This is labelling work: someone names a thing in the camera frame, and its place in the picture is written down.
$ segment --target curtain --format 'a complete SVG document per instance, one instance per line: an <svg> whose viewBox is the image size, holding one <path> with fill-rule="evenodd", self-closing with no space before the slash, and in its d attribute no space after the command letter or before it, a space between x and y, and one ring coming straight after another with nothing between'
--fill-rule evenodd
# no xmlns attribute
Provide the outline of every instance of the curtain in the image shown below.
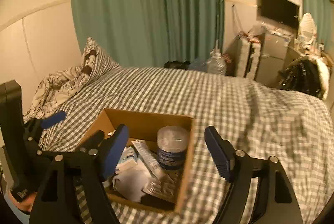
<svg viewBox="0 0 334 224"><path fill-rule="evenodd" d="M325 49L331 44L332 11L329 0L303 0L303 13L310 13L317 25L317 41L325 44Z"/></svg>
<svg viewBox="0 0 334 224"><path fill-rule="evenodd" d="M71 6L81 50L91 36L123 66L207 59L217 13L223 42L223 0L71 0Z"/></svg>

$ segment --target cardboard box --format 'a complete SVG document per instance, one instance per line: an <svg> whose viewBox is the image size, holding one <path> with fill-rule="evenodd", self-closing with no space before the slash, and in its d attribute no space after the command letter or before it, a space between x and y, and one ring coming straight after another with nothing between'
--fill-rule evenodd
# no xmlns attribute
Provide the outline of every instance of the cardboard box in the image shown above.
<svg viewBox="0 0 334 224"><path fill-rule="evenodd" d="M109 138L108 133L114 131L120 124L127 125L129 128L129 139L127 146L131 146L131 141L144 139L152 151L157 151L157 132L165 126L180 126L190 133L187 155L183 167L182 177L175 203L145 195L141 203L132 202L123 198L112 187L106 189L110 201L115 201L139 210L153 211L157 213L169 214L172 212L180 213L186 198L187 186L189 182L191 163L194 152L193 119L182 115L152 114L130 112L118 109L104 109L92 126L86 132L80 143L87 140L97 130L104 131L105 138Z"/></svg>

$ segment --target plastic bottle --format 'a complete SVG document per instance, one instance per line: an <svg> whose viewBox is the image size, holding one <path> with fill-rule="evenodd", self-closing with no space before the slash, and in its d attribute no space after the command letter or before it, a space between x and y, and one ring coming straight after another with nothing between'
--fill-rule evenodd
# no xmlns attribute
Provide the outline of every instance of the plastic bottle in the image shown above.
<svg viewBox="0 0 334 224"><path fill-rule="evenodd" d="M158 162L166 170L177 170L184 162L189 133L179 126L166 126L157 133Z"/></svg>
<svg viewBox="0 0 334 224"><path fill-rule="evenodd" d="M225 75L226 63L224 58L221 56L217 42L215 48L211 51L211 58L206 62L206 64L208 73Z"/></svg>

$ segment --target television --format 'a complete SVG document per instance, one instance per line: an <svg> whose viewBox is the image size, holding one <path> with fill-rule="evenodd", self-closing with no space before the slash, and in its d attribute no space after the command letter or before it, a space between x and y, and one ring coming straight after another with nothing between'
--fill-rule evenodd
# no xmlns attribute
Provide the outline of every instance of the television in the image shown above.
<svg viewBox="0 0 334 224"><path fill-rule="evenodd" d="M298 29L299 6L288 0L261 0L261 16Z"/></svg>

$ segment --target bed sheet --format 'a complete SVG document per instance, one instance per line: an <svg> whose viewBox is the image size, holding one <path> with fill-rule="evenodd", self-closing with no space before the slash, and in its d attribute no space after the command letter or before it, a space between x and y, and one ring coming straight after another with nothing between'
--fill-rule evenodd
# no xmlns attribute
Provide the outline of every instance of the bed sheet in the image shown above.
<svg viewBox="0 0 334 224"><path fill-rule="evenodd" d="M112 203L121 223L213 222L228 184L204 141L209 125L251 157L280 159L304 223L312 223L333 193L333 125L325 104L313 96L197 71L118 67L59 108L67 117L48 129L43 150L73 151L103 108L194 118L195 150L182 213L163 216ZM256 186L253 179L241 223L250 218ZM81 216L91 223L84 193L77 192Z"/></svg>

